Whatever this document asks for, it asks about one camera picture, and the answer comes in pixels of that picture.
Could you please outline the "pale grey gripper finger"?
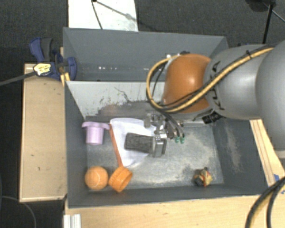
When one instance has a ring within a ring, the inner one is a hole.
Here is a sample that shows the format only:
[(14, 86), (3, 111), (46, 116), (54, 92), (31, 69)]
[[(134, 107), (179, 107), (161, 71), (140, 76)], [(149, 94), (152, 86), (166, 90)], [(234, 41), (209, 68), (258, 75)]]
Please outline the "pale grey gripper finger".
[(167, 134), (166, 133), (161, 133), (160, 134), (160, 137), (161, 137), (161, 154), (164, 155), (165, 152), (166, 152), (166, 147), (167, 147)]
[(152, 156), (154, 158), (158, 157), (160, 155), (159, 154), (159, 151), (160, 151), (159, 145), (160, 145), (160, 136), (155, 135), (153, 138), (153, 146), (152, 146), (152, 151), (153, 151)]

